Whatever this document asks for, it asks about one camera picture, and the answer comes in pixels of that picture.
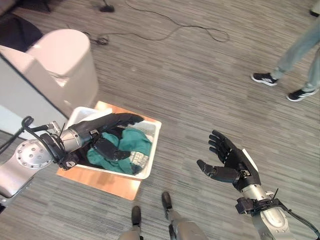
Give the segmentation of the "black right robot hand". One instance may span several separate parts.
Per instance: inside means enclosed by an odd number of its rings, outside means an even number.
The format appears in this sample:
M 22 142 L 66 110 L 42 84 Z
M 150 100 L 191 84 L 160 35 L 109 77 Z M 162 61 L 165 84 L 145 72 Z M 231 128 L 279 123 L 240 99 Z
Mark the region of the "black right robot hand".
M 261 185 L 258 171 L 245 153 L 224 134 L 213 130 L 209 135 L 209 150 L 216 154 L 223 166 L 212 166 L 199 159 L 200 170 L 213 180 L 230 183 L 237 191 L 250 186 Z

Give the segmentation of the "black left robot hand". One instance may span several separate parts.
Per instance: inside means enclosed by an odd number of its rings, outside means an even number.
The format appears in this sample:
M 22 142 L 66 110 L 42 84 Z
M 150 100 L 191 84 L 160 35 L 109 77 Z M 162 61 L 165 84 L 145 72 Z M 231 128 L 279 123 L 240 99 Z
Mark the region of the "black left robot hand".
M 143 120 L 143 117 L 133 113 L 111 113 L 93 120 L 81 121 L 69 128 L 77 133 L 84 144 L 90 144 L 102 157 L 119 161 L 128 158 L 131 152 L 119 150 L 110 140 L 103 138 L 102 133 L 118 126 L 134 125 Z

